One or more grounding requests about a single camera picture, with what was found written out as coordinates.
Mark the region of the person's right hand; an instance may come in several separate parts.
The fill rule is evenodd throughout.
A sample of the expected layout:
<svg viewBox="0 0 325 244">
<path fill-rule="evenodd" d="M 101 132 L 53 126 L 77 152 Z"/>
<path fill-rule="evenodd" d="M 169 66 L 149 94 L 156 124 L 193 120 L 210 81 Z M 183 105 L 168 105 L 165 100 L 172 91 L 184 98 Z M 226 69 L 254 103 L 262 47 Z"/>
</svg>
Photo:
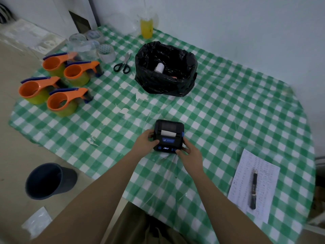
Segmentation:
<svg viewBox="0 0 325 244">
<path fill-rule="evenodd" d="M 189 149 L 189 155 L 178 155 L 181 159 L 185 170 L 194 178 L 203 173 L 202 154 L 186 137 L 183 137 L 183 143 Z"/>
</svg>

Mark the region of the person's left hand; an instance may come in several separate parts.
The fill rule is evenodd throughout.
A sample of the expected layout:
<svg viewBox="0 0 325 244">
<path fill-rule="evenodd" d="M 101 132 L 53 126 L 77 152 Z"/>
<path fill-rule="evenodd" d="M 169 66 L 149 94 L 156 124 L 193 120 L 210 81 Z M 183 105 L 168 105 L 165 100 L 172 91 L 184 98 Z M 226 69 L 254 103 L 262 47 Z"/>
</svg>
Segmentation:
<svg viewBox="0 0 325 244">
<path fill-rule="evenodd" d="M 153 141 L 154 130 L 148 129 L 144 131 L 135 141 L 131 153 L 136 158 L 142 159 L 145 157 L 150 151 L 153 150 L 155 146 L 148 145 L 148 141 Z"/>
</svg>

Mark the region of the black portable label printer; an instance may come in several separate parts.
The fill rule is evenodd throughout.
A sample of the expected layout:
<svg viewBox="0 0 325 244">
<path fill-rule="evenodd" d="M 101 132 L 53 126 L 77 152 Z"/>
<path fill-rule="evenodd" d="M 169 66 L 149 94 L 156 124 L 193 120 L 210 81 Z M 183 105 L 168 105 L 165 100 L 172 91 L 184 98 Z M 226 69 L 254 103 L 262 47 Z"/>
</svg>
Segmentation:
<svg viewBox="0 0 325 244">
<path fill-rule="evenodd" d="M 161 130 L 177 133 L 176 137 L 167 137 L 161 135 Z M 155 151 L 176 153 L 177 149 L 183 146 L 184 124 L 169 120 L 158 119 L 155 123 L 153 140 L 158 139 L 159 144 L 154 147 Z"/>
</svg>

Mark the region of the person's right forearm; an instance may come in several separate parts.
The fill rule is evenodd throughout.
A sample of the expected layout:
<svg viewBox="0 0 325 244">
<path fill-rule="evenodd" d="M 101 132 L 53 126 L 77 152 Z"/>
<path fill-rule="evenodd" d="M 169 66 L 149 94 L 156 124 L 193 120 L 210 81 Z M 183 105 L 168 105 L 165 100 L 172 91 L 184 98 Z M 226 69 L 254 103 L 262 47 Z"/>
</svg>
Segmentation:
<svg viewBox="0 0 325 244">
<path fill-rule="evenodd" d="M 213 184 L 202 168 L 185 167 L 220 244 L 272 244 L 268 236 Z"/>
</svg>

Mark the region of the person's left forearm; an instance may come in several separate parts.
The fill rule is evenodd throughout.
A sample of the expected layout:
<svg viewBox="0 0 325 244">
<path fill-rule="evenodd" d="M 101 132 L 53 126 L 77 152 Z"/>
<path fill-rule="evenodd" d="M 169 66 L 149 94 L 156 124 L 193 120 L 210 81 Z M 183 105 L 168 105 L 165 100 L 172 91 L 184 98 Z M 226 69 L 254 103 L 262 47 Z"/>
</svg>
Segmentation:
<svg viewBox="0 0 325 244">
<path fill-rule="evenodd" d="M 132 149 L 75 197 L 30 244 L 100 244 L 139 161 Z"/>
</svg>

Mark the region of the black bin bag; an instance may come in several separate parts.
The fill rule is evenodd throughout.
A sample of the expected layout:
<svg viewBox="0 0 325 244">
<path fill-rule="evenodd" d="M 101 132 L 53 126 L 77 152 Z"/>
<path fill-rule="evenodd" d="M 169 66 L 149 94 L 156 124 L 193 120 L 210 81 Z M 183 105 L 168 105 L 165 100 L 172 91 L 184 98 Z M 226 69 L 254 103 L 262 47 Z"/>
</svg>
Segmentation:
<svg viewBox="0 0 325 244">
<path fill-rule="evenodd" d="M 155 72 L 163 63 L 163 73 Z M 136 82 L 149 94 L 186 96 L 194 87 L 198 62 L 195 55 L 159 41 L 144 44 L 135 56 Z"/>
</svg>

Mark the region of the green checkered tablecloth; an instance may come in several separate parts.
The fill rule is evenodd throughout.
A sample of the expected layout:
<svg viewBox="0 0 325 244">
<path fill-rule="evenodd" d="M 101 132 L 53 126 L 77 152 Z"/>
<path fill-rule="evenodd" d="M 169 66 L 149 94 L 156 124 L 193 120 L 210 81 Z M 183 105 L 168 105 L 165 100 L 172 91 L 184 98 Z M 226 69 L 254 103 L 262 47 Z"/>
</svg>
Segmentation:
<svg viewBox="0 0 325 244">
<path fill-rule="evenodd" d="M 315 151 L 303 107 L 284 82 L 217 57 L 159 30 L 153 41 L 192 52 L 195 86 L 185 97 L 150 95 L 135 81 L 135 55 L 150 42 L 100 27 L 116 52 L 86 88 L 93 100 L 68 117 L 19 98 L 9 125 L 93 179 L 127 152 L 157 119 L 179 121 L 202 153 L 204 171 L 225 195 L 244 149 L 280 167 L 268 223 L 248 216 L 274 243 L 293 244 L 306 223 L 315 188 Z M 113 67 L 132 53 L 131 71 Z"/>
</svg>

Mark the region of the white printed paper sheet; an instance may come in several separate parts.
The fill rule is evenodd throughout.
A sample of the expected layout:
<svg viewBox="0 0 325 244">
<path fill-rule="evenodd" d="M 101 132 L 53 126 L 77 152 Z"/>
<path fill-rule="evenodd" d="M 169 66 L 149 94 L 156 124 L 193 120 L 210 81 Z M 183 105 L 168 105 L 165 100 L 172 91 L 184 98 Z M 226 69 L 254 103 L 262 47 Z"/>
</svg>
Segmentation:
<svg viewBox="0 0 325 244">
<path fill-rule="evenodd" d="M 251 188 L 254 170 L 258 172 L 256 209 L 250 209 Z M 269 163 L 244 149 L 236 169 L 228 199 L 238 208 L 260 221 L 268 223 L 280 167 Z"/>
</svg>

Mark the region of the black marker pen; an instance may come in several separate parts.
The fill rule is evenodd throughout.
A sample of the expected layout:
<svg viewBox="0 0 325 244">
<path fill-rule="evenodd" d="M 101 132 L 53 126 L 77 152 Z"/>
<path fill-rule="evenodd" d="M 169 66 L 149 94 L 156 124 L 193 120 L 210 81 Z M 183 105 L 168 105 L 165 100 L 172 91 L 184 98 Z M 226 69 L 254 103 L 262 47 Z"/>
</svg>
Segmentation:
<svg viewBox="0 0 325 244">
<path fill-rule="evenodd" d="M 250 199 L 250 209 L 256 209 L 256 192 L 257 192 L 257 180 L 258 180 L 258 172 L 255 169 L 253 172 L 253 181 L 251 188 L 251 199 Z"/>
</svg>

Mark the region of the person's brown trousers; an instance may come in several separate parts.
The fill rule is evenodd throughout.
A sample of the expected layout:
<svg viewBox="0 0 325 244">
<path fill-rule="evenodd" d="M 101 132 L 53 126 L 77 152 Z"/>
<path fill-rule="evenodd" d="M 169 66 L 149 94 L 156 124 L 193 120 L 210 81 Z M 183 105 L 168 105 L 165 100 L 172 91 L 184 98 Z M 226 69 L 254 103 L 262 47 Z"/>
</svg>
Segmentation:
<svg viewBox="0 0 325 244">
<path fill-rule="evenodd" d="M 105 244 L 193 244 L 193 242 L 128 202 Z"/>
</svg>

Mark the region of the dark grey bucket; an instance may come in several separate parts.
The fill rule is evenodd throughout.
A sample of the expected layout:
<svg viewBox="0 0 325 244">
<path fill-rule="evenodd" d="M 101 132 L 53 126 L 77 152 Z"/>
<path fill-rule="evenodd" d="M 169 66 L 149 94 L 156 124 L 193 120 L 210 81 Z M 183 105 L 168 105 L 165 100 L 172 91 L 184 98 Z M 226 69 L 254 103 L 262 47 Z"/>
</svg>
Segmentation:
<svg viewBox="0 0 325 244">
<path fill-rule="evenodd" d="M 75 170 L 56 163 L 45 163 L 29 174 L 25 191 L 33 200 L 45 200 L 53 195 L 70 191 L 77 179 Z"/>
</svg>

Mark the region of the orange tape dispenser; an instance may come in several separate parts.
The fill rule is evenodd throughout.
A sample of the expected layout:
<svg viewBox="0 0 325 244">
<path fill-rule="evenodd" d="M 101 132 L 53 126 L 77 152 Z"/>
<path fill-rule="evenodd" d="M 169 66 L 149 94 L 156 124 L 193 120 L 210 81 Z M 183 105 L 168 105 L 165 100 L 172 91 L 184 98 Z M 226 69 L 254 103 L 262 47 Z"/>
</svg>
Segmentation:
<svg viewBox="0 0 325 244">
<path fill-rule="evenodd" d="M 43 58 L 42 66 L 50 76 L 64 78 L 64 70 L 66 66 L 77 61 L 77 58 L 77 52 L 52 54 Z"/>
<path fill-rule="evenodd" d="M 68 88 L 59 77 L 32 77 L 21 81 L 18 90 L 20 96 L 34 105 L 47 102 L 50 93 L 57 89 Z"/>
<path fill-rule="evenodd" d="M 57 89 L 49 93 L 47 108 L 59 117 L 67 117 L 77 110 L 81 100 L 85 104 L 93 100 L 93 96 L 87 88 Z"/>
<path fill-rule="evenodd" d="M 103 74 L 99 61 L 76 61 L 64 70 L 64 77 L 74 87 L 83 87 L 89 83 L 91 77 L 100 77 Z"/>
</svg>

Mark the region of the clear tape roll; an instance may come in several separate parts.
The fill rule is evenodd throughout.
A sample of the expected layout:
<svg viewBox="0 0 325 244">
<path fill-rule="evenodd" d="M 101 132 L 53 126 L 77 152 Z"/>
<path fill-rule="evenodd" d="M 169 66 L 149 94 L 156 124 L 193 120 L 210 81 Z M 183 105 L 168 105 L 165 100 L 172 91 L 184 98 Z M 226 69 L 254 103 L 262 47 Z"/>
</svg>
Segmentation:
<svg viewBox="0 0 325 244">
<path fill-rule="evenodd" d="M 71 46 L 81 46 L 87 41 L 87 37 L 82 33 L 72 34 L 68 39 Z"/>
<path fill-rule="evenodd" d="M 99 58 L 97 48 L 100 43 L 96 40 L 83 41 L 79 47 L 79 54 L 83 60 L 92 61 Z"/>
<path fill-rule="evenodd" d="M 99 30 L 88 30 L 84 35 L 86 36 L 87 40 L 95 40 L 100 44 L 103 44 L 105 42 L 104 35 Z"/>
<path fill-rule="evenodd" d="M 110 64 L 115 61 L 116 54 L 114 48 L 110 44 L 101 44 L 97 47 L 97 53 L 102 62 Z"/>
</svg>

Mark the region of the bottle of yellow liquid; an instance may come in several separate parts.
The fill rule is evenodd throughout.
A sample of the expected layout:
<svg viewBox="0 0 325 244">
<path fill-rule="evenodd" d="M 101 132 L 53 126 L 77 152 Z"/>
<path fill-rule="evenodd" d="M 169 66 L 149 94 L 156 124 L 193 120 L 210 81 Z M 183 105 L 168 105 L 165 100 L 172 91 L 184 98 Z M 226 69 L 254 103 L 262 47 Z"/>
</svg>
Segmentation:
<svg viewBox="0 0 325 244">
<path fill-rule="evenodd" d="M 140 16 L 140 30 L 144 39 L 150 39 L 153 35 L 153 16 L 144 13 Z"/>
</svg>

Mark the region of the clear plastic bag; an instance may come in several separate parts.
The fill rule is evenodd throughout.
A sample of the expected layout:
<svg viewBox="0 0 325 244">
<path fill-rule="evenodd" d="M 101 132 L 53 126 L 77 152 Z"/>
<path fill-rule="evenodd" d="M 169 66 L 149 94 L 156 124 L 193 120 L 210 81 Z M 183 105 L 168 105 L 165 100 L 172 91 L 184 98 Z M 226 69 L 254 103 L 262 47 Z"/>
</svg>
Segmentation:
<svg viewBox="0 0 325 244">
<path fill-rule="evenodd" d="M 157 28 L 159 17 L 151 10 L 131 10 L 130 14 L 114 13 L 104 19 L 104 24 L 120 35 L 141 35 L 141 23 L 152 21 L 153 28 Z"/>
</svg>

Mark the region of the dark flat panel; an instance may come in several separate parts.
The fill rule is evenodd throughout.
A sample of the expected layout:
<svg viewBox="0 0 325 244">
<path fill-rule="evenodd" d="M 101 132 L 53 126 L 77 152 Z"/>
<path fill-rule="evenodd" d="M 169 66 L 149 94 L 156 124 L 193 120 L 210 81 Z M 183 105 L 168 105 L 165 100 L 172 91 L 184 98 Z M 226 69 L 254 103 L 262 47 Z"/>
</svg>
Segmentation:
<svg viewBox="0 0 325 244">
<path fill-rule="evenodd" d="M 70 10 L 69 10 L 69 14 L 79 33 L 84 34 L 87 31 L 92 29 L 87 19 L 75 14 L 74 12 L 71 12 Z"/>
</svg>

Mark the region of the white plastic bag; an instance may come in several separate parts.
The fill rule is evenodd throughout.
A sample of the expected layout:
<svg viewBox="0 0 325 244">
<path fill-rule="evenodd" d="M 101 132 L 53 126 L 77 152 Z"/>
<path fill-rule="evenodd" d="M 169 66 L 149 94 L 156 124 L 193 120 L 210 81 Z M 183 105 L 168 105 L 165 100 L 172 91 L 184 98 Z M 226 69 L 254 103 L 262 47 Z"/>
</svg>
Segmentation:
<svg viewBox="0 0 325 244">
<path fill-rule="evenodd" d="M 51 222 L 52 218 L 47 209 L 43 206 L 28 218 L 21 227 L 28 231 L 30 240 L 32 240 L 39 236 Z"/>
</svg>

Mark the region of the white foam packing tray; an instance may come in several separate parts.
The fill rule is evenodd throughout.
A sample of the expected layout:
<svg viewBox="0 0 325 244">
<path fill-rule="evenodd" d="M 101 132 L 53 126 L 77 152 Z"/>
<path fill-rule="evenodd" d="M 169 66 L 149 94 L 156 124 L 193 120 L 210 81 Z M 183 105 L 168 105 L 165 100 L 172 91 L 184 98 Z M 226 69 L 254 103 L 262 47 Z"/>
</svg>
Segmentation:
<svg viewBox="0 0 325 244">
<path fill-rule="evenodd" d="M 0 41 L 38 59 L 66 44 L 65 38 L 23 19 L 0 24 Z"/>
</svg>

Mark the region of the black handled scissors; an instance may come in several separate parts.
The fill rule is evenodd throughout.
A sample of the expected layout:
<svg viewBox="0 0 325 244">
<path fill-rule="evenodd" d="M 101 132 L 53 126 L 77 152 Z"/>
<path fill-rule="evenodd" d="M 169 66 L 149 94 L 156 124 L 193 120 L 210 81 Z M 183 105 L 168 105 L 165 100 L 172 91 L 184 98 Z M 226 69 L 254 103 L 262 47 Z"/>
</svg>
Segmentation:
<svg viewBox="0 0 325 244">
<path fill-rule="evenodd" d="M 132 53 L 127 53 L 124 57 L 124 61 L 121 63 L 116 64 L 113 67 L 114 72 L 120 72 L 122 70 L 122 72 L 124 74 L 128 74 L 131 71 L 130 66 L 127 64 L 130 56 L 132 55 Z"/>
</svg>

